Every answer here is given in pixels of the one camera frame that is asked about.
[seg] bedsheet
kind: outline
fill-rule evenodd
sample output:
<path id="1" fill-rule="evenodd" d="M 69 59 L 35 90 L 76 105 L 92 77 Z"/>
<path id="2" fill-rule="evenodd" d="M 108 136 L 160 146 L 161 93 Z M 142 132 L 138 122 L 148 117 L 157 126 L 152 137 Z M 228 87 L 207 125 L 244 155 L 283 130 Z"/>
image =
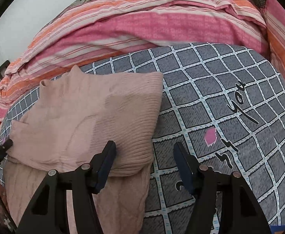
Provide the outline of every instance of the bedsheet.
<path id="1" fill-rule="evenodd" d="M 176 141 L 216 171 L 241 172 L 268 223 L 285 225 L 285 80 L 261 55 L 241 46 L 189 43 L 120 55 L 81 70 L 164 74 L 140 233 L 182 234 L 189 221 L 195 200 L 182 186 L 173 159 Z M 9 135 L 12 119 L 19 120 L 38 98 L 36 87 L 10 108 L 0 143 Z M 211 233 L 218 231 L 220 197 L 216 207 Z"/>
<path id="2" fill-rule="evenodd" d="M 246 46 L 269 57 L 265 28 L 260 12 L 247 0 L 82 4 L 40 31 L 23 56 L 8 66 L 0 82 L 0 120 L 11 104 L 42 79 L 118 54 L 209 41 Z"/>
<path id="3" fill-rule="evenodd" d="M 271 62 L 285 78 L 285 10 L 277 0 L 267 0 L 262 12 L 267 25 Z"/>

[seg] metal screw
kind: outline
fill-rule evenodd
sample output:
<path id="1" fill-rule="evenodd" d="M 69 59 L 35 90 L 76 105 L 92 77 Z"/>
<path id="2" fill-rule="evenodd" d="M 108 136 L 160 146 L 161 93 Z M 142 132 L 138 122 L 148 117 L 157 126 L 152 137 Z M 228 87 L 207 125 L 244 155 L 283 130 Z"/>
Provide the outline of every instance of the metal screw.
<path id="1" fill-rule="evenodd" d="M 202 164 L 202 165 L 199 166 L 199 169 L 201 171 L 207 171 L 209 168 L 205 164 Z"/>
<path id="2" fill-rule="evenodd" d="M 234 173 L 233 173 L 233 176 L 234 176 L 235 178 L 240 178 L 240 177 L 241 177 L 241 173 L 239 173 L 239 172 L 234 172 Z"/>
<path id="3" fill-rule="evenodd" d="M 89 168 L 90 168 L 90 164 L 88 164 L 88 163 L 84 163 L 82 165 L 82 170 L 88 170 Z"/>
<path id="4" fill-rule="evenodd" d="M 56 170 L 50 170 L 50 171 L 48 172 L 48 175 L 49 175 L 49 176 L 54 176 L 56 173 L 57 173 Z"/>

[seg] orange stripe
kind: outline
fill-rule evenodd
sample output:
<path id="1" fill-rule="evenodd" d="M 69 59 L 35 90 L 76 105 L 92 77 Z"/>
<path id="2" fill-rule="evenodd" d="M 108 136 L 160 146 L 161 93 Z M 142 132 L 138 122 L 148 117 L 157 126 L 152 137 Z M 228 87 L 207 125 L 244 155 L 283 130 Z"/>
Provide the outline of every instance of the orange stripe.
<path id="1" fill-rule="evenodd" d="M 123 0 L 123 1 L 119 1 L 119 2 L 107 1 L 106 3 L 104 3 L 104 5 L 108 4 L 108 5 L 111 5 L 111 6 L 115 6 L 115 5 L 118 5 L 118 4 L 122 3 L 122 2 L 127 2 L 127 1 L 137 2 L 137 1 L 140 1 L 140 0 Z M 250 2 L 246 1 L 246 0 L 236 0 L 236 4 L 237 5 L 239 5 L 239 4 L 246 5 L 250 9 L 252 9 L 252 7 L 253 7 L 253 5 Z M 71 19 L 73 16 L 76 16 L 76 15 L 79 15 L 80 13 L 86 12 L 89 9 L 98 8 L 100 6 L 103 6 L 103 4 L 92 4 L 92 6 L 87 5 L 87 6 L 84 6 L 84 7 L 80 8 L 80 9 L 75 10 L 74 12 L 66 15 L 65 17 L 63 17 L 60 20 L 58 20 L 57 22 L 55 22 L 51 27 L 48 27 L 44 32 L 39 34 L 39 36 L 37 36 L 37 38 L 35 38 L 32 41 L 32 43 L 29 45 L 29 48 L 33 47 L 39 40 L 41 40 L 43 37 L 45 37 L 47 34 L 49 34 L 51 31 L 53 31 L 56 27 L 58 27 L 59 25 L 61 25 L 64 22 L 68 22 L 69 19 Z"/>
<path id="2" fill-rule="evenodd" d="M 279 57 L 279 59 L 282 62 L 283 67 L 285 68 L 285 49 L 284 47 L 280 44 L 278 39 L 273 35 L 273 33 L 267 29 L 267 35 L 268 35 L 268 40 L 270 42 L 270 45 L 272 46 L 272 49 L 275 51 L 276 55 Z"/>
<path id="3" fill-rule="evenodd" d="M 2 90 L 1 91 L 1 97 L 4 98 L 4 97 L 10 97 L 12 94 L 14 94 L 15 92 L 21 90 L 23 92 L 27 91 L 29 87 L 32 88 L 33 85 L 38 85 L 40 83 L 41 80 L 43 79 L 51 79 L 51 78 L 54 78 L 58 75 L 61 75 L 67 71 L 70 71 L 71 68 L 74 66 L 74 65 L 77 65 L 79 67 L 81 66 L 84 66 L 84 65 L 87 65 L 89 63 L 92 63 L 92 62 L 95 62 L 95 61 L 98 61 L 98 60 L 102 60 L 102 59 L 106 59 L 106 58 L 110 58 L 110 57 L 113 57 L 113 56 L 117 56 L 117 55 L 120 55 L 120 54 L 123 54 L 122 51 L 114 51 L 114 52 L 110 52 L 108 54 L 104 54 L 104 55 L 101 55 L 100 57 L 96 57 L 96 58 L 91 58 L 91 59 L 88 59 L 88 60 L 85 60 L 85 61 L 81 61 L 81 62 L 78 62 L 76 64 L 73 64 L 73 65 L 70 65 L 68 67 L 65 67 L 65 68 L 56 68 L 50 72 L 47 72 L 43 75 L 40 75 L 36 78 L 32 78 L 32 79 L 26 79 L 26 80 L 22 80 L 22 81 L 19 81 L 17 83 L 15 83 L 14 85 L 12 85 L 8 90 Z"/>
<path id="4" fill-rule="evenodd" d="M 275 54 L 273 48 L 271 48 L 271 64 L 283 75 L 283 78 L 285 79 L 285 67 L 279 57 Z"/>

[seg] white grid pattern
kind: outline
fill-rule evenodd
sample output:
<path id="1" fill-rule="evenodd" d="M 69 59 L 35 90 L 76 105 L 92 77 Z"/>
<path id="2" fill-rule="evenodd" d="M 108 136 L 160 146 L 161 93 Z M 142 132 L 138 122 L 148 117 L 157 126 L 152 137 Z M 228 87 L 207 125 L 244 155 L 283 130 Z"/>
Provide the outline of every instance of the white grid pattern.
<path id="1" fill-rule="evenodd" d="M 210 46 L 213 48 L 213 50 L 216 52 L 217 54 L 217 57 L 213 57 L 213 58 L 210 58 L 210 59 L 206 59 L 206 60 L 203 60 L 200 52 L 198 51 L 198 47 L 204 47 L 204 46 Z M 140 64 L 140 65 L 137 65 L 135 66 L 134 64 L 134 61 L 133 61 L 133 55 L 138 53 L 138 52 L 135 52 L 135 53 L 129 53 L 128 55 L 125 55 L 125 56 L 121 56 L 121 57 L 117 57 L 117 58 L 110 58 L 107 62 L 104 62 L 100 65 L 96 65 L 95 62 L 92 63 L 92 68 L 87 70 L 86 73 L 91 73 L 93 72 L 94 74 L 96 74 L 96 69 L 98 68 L 101 68 L 107 64 L 109 64 L 111 66 L 111 71 L 114 73 L 114 64 L 113 62 L 114 61 L 117 61 L 117 60 L 120 60 L 120 59 L 123 59 L 124 57 L 129 57 L 129 61 L 130 61 L 130 65 L 131 65 L 131 68 L 126 70 L 126 72 L 136 72 L 138 68 L 141 68 L 147 64 L 149 64 L 150 62 L 152 62 L 156 68 L 157 71 L 160 71 L 160 68 L 158 66 L 158 63 L 157 61 L 161 58 L 164 58 L 166 56 L 169 56 L 171 54 L 173 54 L 173 56 L 175 57 L 178 65 L 179 65 L 179 68 L 176 68 L 176 69 L 172 69 L 170 71 L 167 71 L 167 72 L 164 72 L 163 74 L 166 75 L 166 74 L 169 74 L 169 73 L 173 73 L 173 72 L 177 72 L 177 71 L 182 71 L 183 74 L 187 77 L 187 81 L 184 81 L 184 82 L 181 82 L 181 83 L 177 83 L 175 85 L 172 85 L 172 86 L 167 86 L 166 84 L 166 81 L 163 80 L 163 86 L 164 86 L 164 90 L 163 92 L 166 93 L 167 97 L 168 97 L 168 100 L 171 104 L 171 108 L 167 109 L 167 110 L 164 110 L 162 112 L 160 112 L 160 115 L 161 114 L 165 114 L 165 113 L 168 113 L 168 112 L 171 112 L 173 111 L 175 116 L 177 117 L 177 120 L 178 120 L 178 123 L 179 123 L 179 126 L 181 128 L 181 131 L 180 132 L 177 132 L 177 133 L 174 133 L 174 134 L 170 134 L 170 135 L 166 135 L 166 136 L 162 136 L 160 138 L 154 138 L 153 139 L 153 142 L 154 143 L 157 143 L 157 142 L 162 142 L 162 141 L 165 141 L 165 140 L 168 140 L 168 139 L 172 139 L 172 138 L 176 138 L 178 136 L 184 136 L 185 138 L 185 142 L 187 144 L 187 148 L 189 150 L 189 152 L 191 154 L 193 154 L 194 156 L 196 156 L 198 158 L 198 156 L 196 155 L 196 152 L 194 150 L 194 147 L 192 145 L 192 141 L 189 137 L 189 132 L 193 132 L 193 131 L 196 131 L 196 130 L 200 130 L 200 129 L 203 129 L 203 128 L 207 128 L 207 127 L 210 127 L 212 125 L 215 126 L 218 134 L 220 135 L 221 138 L 226 139 L 226 136 L 224 135 L 223 131 L 221 130 L 221 128 L 219 127 L 219 123 L 220 122 L 223 122 L 223 121 L 226 121 L 226 120 L 229 120 L 229 119 L 232 119 L 234 117 L 236 117 L 240 123 L 243 125 L 243 127 L 247 130 L 247 132 L 249 133 L 248 136 L 246 136 L 245 138 L 239 140 L 238 142 L 235 142 L 233 143 L 233 145 L 237 148 L 239 148 L 239 145 L 241 145 L 242 143 L 244 143 L 245 141 L 247 141 L 248 139 L 250 139 L 251 137 L 254 138 L 255 142 L 256 142 L 256 146 L 257 146 L 257 149 L 258 151 L 260 152 L 261 154 L 261 157 L 262 159 L 257 163 L 255 164 L 253 167 L 251 167 L 249 170 L 245 170 L 242 163 L 240 162 L 239 160 L 239 156 L 237 154 L 237 152 L 232 149 L 232 148 L 222 148 L 220 150 L 217 151 L 217 153 L 219 153 L 220 155 L 224 154 L 224 152 L 226 151 L 229 151 L 232 156 L 233 156 L 233 159 L 234 159 L 234 163 L 231 163 L 231 164 L 235 164 L 239 171 L 242 173 L 242 175 L 244 176 L 244 178 L 246 179 L 246 181 L 248 182 L 248 184 L 250 185 L 251 187 L 251 184 L 250 184 L 250 181 L 249 181 L 249 176 L 254 173 L 257 169 L 259 169 L 262 165 L 265 165 L 265 168 L 273 182 L 273 187 L 271 189 L 269 189 L 266 193 L 264 193 L 262 196 L 260 196 L 260 198 L 258 199 L 259 201 L 262 201 L 264 200 L 267 196 L 269 196 L 272 192 L 274 193 L 275 195 L 275 198 L 276 198 L 276 203 L 277 203 L 277 213 L 275 214 L 275 216 L 269 220 L 269 223 L 271 223 L 272 221 L 274 221 L 276 218 L 278 219 L 278 224 L 281 224 L 281 212 L 282 210 L 284 210 L 285 208 L 285 204 L 280 207 L 280 204 L 279 204 L 279 193 L 278 193 L 278 186 L 280 185 L 280 183 L 283 181 L 283 179 L 285 178 L 285 172 L 283 173 L 283 175 L 281 176 L 281 178 L 276 181 L 275 180 L 275 177 L 274 177 L 274 174 L 273 174 L 273 171 L 268 163 L 268 159 L 270 159 L 270 157 L 272 157 L 277 151 L 279 151 L 281 153 L 281 156 L 282 156 L 282 159 L 283 159 L 283 162 L 285 164 L 285 156 L 281 150 L 281 146 L 285 143 L 285 138 L 283 139 L 283 141 L 278 144 L 278 142 L 276 141 L 275 139 L 275 143 L 277 145 L 277 147 L 275 149 L 273 149 L 268 155 L 264 155 L 262 149 L 260 148 L 260 145 L 259 145 L 259 142 L 258 142 L 258 139 L 256 137 L 256 134 L 260 131 L 262 131 L 263 129 L 265 129 L 266 127 L 270 127 L 274 122 L 276 122 L 277 120 L 279 120 L 281 123 L 282 123 L 282 126 L 283 126 L 283 129 L 285 130 L 285 126 L 281 120 L 281 117 L 283 115 L 285 115 L 285 108 L 284 106 L 282 105 L 282 103 L 280 102 L 280 100 L 278 99 L 279 96 L 285 94 L 285 88 L 279 78 L 279 73 L 277 73 L 275 70 L 274 70 L 274 75 L 270 76 L 270 77 L 267 77 L 264 72 L 260 69 L 260 65 L 267 62 L 266 60 L 263 60 L 263 61 L 260 61 L 260 62 L 256 62 L 256 60 L 254 59 L 254 57 L 252 56 L 252 54 L 250 53 L 250 50 L 249 49 L 242 49 L 242 50 L 239 50 L 239 51 L 235 51 L 234 48 L 232 48 L 231 46 L 228 45 L 228 47 L 232 50 L 232 52 L 228 53 L 228 54 L 223 54 L 221 55 L 218 51 L 218 49 L 213 45 L 213 44 L 209 44 L 209 43 L 203 43 L 203 44 L 190 44 L 189 47 L 185 47 L 185 48 L 181 48 L 181 49 L 175 49 L 174 47 L 171 47 L 171 50 L 168 51 L 167 53 L 165 54 L 162 54 L 162 55 L 159 55 L 157 57 L 154 57 L 153 55 L 153 52 L 152 52 L 152 49 L 148 50 L 148 53 L 151 57 L 151 59 L 149 59 L 148 61 Z M 192 63 L 190 65 L 187 65 L 187 66 L 183 66 L 182 65 L 182 62 L 180 61 L 179 57 L 178 57 L 178 53 L 181 52 L 181 51 L 185 51 L 185 50 L 193 50 L 196 55 L 198 56 L 199 58 L 199 61 L 198 62 L 195 62 L 195 63 Z M 245 67 L 243 65 L 243 62 L 241 62 L 240 58 L 239 58 L 239 54 L 242 54 L 242 53 L 245 53 L 247 52 L 250 57 L 252 58 L 254 64 L 253 65 L 250 65 L 250 66 L 247 66 Z M 238 68 L 238 69 L 233 69 L 233 70 L 230 70 L 227 66 L 227 64 L 223 61 L 223 58 L 226 58 L 226 57 L 229 57 L 229 56 L 232 56 L 234 55 L 237 60 L 239 61 L 239 63 L 242 65 L 241 68 Z M 221 72 L 221 73 L 212 73 L 208 67 L 206 66 L 206 63 L 207 62 L 210 62 L 210 61 L 214 61 L 216 59 L 220 59 L 222 64 L 224 65 L 224 67 L 228 70 L 226 72 Z M 197 66 L 197 65 L 202 65 L 204 67 L 204 69 L 208 72 L 208 75 L 206 76 L 202 76 L 202 77 L 197 77 L 197 78 L 191 78 L 191 76 L 186 72 L 186 69 L 187 68 L 191 68 L 191 67 L 194 67 L 194 66 Z M 259 68 L 260 72 L 264 75 L 264 78 L 261 79 L 261 80 L 256 80 L 254 78 L 254 76 L 252 75 L 252 73 L 250 73 L 249 69 L 250 68 L 253 68 L 253 67 L 257 67 Z M 224 95 L 227 99 L 227 101 L 230 103 L 230 98 L 229 98 L 229 93 L 231 92 L 234 92 L 236 90 L 236 88 L 230 88 L 230 89 L 226 89 L 224 87 L 224 85 L 222 84 L 222 82 L 217 78 L 217 76 L 220 76 L 220 75 L 224 75 L 224 74 L 231 74 L 232 76 L 234 76 L 237 81 L 239 80 L 238 76 L 235 74 L 235 72 L 238 72 L 238 71 L 246 71 L 252 78 L 253 78 L 253 82 L 250 82 L 250 83 L 247 83 L 245 88 L 247 88 L 248 86 L 252 86 L 252 85 L 257 85 L 258 88 L 260 89 L 260 92 L 261 92 L 261 95 L 262 95 L 262 98 L 264 99 L 264 101 L 256 104 L 256 105 L 252 105 L 252 102 L 250 100 L 250 96 L 248 94 L 247 91 L 245 91 L 245 95 L 246 95 L 246 98 L 250 104 L 250 107 L 248 108 L 245 108 L 243 111 L 245 113 L 247 113 L 248 111 L 250 110 L 254 110 L 259 116 L 261 119 L 264 120 L 264 118 L 260 115 L 260 113 L 257 111 L 257 108 L 264 105 L 264 104 L 267 104 L 268 106 L 270 106 L 271 110 L 274 112 L 274 114 L 276 115 L 276 117 L 271 121 L 271 122 L 268 122 L 268 123 L 265 123 L 264 125 L 262 125 L 261 127 L 257 128 L 254 132 L 252 132 L 246 125 L 245 123 L 243 122 L 243 120 L 241 119 L 241 113 L 238 112 L 238 113 L 234 113 L 232 115 L 227 115 L 226 117 L 222 117 L 220 119 L 215 119 L 215 117 L 213 116 L 213 113 L 212 111 L 210 110 L 210 107 L 209 105 L 207 104 L 206 100 L 209 99 L 209 98 L 212 98 L 212 97 L 216 97 L 216 96 L 221 96 L 221 95 Z M 196 85 L 196 81 L 200 80 L 200 79 L 206 79 L 206 78 L 214 78 L 217 83 L 219 84 L 219 86 L 221 87 L 222 89 L 222 92 L 218 92 L 218 93 L 214 93 L 214 94 L 209 94 L 209 95 L 206 95 L 206 96 L 203 96 L 202 93 L 200 92 L 198 86 Z M 273 79 L 273 78 L 278 78 L 278 81 L 282 87 L 282 91 L 279 92 L 278 94 L 275 93 L 271 83 L 270 83 L 270 80 Z M 262 89 L 260 87 L 260 83 L 262 82 L 268 82 L 269 83 L 269 86 L 271 87 L 273 93 L 274 93 L 274 96 L 268 98 L 268 99 L 265 99 L 264 97 L 264 94 L 262 92 Z M 196 93 L 198 94 L 199 96 L 199 99 L 196 100 L 196 101 L 193 101 L 191 103 L 188 103 L 188 104 L 183 104 L 183 105 L 176 105 L 171 93 L 170 93 L 170 90 L 172 89 L 175 89 L 175 88 L 178 88 L 182 85 L 185 85 L 185 84 L 188 84 L 190 83 L 193 88 L 195 89 Z M 16 102 L 12 108 L 14 108 L 16 105 L 20 105 L 21 107 L 21 104 L 20 102 L 23 100 L 23 99 L 26 99 L 26 97 L 28 96 L 31 96 L 31 94 L 37 94 L 37 96 L 39 95 L 38 92 L 37 92 L 37 88 L 31 90 L 29 93 L 27 93 L 23 98 L 21 98 L 18 102 Z M 282 106 L 283 108 L 283 112 L 281 114 L 277 114 L 276 111 L 272 108 L 272 106 L 269 104 L 269 102 L 272 100 L 272 99 L 277 99 L 279 104 Z M 183 108 L 183 107 L 188 107 L 188 106 L 192 106 L 192 105 L 195 105 L 195 104 L 198 104 L 198 103 L 203 103 L 206 111 L 207 111 L 207 114 L 209 116 L 209 118 L 211 119 L 211 122 L 207 123 L 207 124 L 204 124 L 204 125 L 199 125 L 199 126 L 195 126 L 195 127 L 191 127 L 191 128 L 186 128 L 185 124 L 184 124 L 184 121 L 179 113 L 179 109 L 180 108 Z M 33 105 L 33 103 L 27 105 L 26 103 L 26 108 L 22 110 L 22 115 L 31 108 L 31 106 Z M 17 115 L 11 117 L 9 116 L 5 118 L 4 120 L 4 124 L 6 125 L 5 127 L 3 126 L 2 130 L 1 130 L 1 135 L 0 135 L 0 143 L 3 139 L 3 136 L 4 136 L 4 133 L 9 133 L 9 130 L 10 130 L 10 124 L 11 124 L 11 120 L 12 119 L 18 119 L 18 115 L 20 113 L 17 113 Z M 199 162 L 204 162 L 204 161 L 207 161 L 209 159 L 212 159 L 215 157 L 215 152 L 212 152 L 210 154 L 207 154 L 205 156 L 202 156 L 202 157 L 199 157 L 198 160 Z M 189 206 L 189 205 L 192 205 L 194 203 L 194 199 L 191 199 L 191 200 L 188 200 L 188 201 L 184 201 L 182 203 L 178 203 L 176 205 L 173 205 L 173 206 L 169 206 L 167 207 L 166 206 L 166 203 L 165 203 L 165 198 L 164 198 L 164 195 L 163 195 L 163 191 L 162 191 L 162 185 L 161 185 L 161 175 L 163 174 L 170 174 L 170 173 L 173 173 L 173 172 L 176 172 L 177 171 L 177 167 L 173 167 L 173 168 L 167 168 L 167 169 L 161 169 L 159 170 L 158 168 L 158 161 L 157 161 L 157 158 L 156 158 L 156 155 L 155 155 L 155 158 L 154 158 L 154 163 L 153 163 L 153 167 L 154 167 L 154 173 L 151 174 L 151 178 L 154 178 L 155 177 L 155 180 L 156 180 L 156 183 L 157 183 L 157 189 L 158 189 L 158 196 L 159 196 L 159 200 L 160 200 L 160 204 L 161 204 L 161 210 L 157 210 L 157 211 L 153 211 L 153 212 L 147 212 L 146 213 L 146 217 L 149 217 L 149 216 L 158 216 L 158 215 L 162 215 L 163 216 L 163 220 L 164 220 L 164 226 L 165 226 L 165 232 L 167 234 L 172 234 L 172 227 L 171 227 L 171 224 L 170 224 L 170 220 L 169 220 L 169 217 L 168 217 L 168 213 L 170 213 L 171 211 L 174 211 L 176 209 L 181 209 L 183 207 L 186 207 L 186 206 Z M 2 167 L 0 167 L 0 177 L 2 177 Z M 213 221 L 213 225 L 214 225 L 214 232 L 215 231 L 217 232 L 218 230 L 218 227 L 219 227 L 219 224 L 218 224 L 218 221 L 217 221 L 217 216 L 215 215 L 214 217 L 214 221 Z"/>

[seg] white wall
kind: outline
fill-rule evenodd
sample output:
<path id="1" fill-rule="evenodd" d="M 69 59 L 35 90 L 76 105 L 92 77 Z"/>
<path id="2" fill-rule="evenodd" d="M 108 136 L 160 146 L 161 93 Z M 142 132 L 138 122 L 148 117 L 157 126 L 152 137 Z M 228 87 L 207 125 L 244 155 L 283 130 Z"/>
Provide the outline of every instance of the white wall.
<path id="1" fill-rule="evenodd" d="M 17 59 L 44 25 L 75 0 L 14 0 L 0 18 L 0 65 Z"/>

